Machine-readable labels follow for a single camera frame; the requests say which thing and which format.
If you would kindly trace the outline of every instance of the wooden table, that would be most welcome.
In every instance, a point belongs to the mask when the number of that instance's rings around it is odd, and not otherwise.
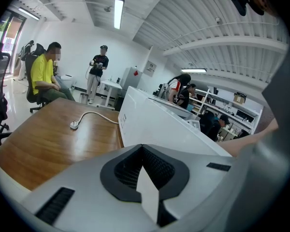
[[[88,114],[77,130],[70,128],[87,111],[118,122],[118,112],[57,99],[18,127],[0,147],[0,167],[33,190],[73,163],[123,147],[119,126]]]

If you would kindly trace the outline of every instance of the hand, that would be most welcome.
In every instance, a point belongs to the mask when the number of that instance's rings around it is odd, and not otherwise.
[[[57,91],[60,90],[60,88],[59,88],[56,84],[53,84],[53,89],[55,89],[55,90],[57,90]]]

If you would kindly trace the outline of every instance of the dark green pants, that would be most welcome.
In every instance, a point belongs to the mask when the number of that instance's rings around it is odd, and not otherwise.
[[[60,91],[51,88],[48,91],[43,92],[42,96],[50,100],[51,102],[60,97],[71,101],[75,101],[68,88],[62,88]]]

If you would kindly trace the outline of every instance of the refrigerator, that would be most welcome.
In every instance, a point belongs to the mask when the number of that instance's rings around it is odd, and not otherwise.
[[[134,68],[134,67],[129,67],[125,69],[125,72],[122,76],[122,79],[120,81],[120,85],[122,86],[122,90],[119,93],[119,95],[121,97],[125,97],[128,87],[134,87],[137,88],[140,80],[141,80],[141,76],[142,76],[142,72],[140,72],[138,69]]]

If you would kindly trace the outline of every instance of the trash can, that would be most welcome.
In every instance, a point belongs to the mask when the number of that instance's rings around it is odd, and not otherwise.
[[[86,93],[81,93],[79,96],[79,103],[86,104],[88,102],[88,95]]]
[[[64,85],[67,86],[69,90],[71,90],[73,84],[73,77],[70,75],[62,75],[61,80],[64,83]]]

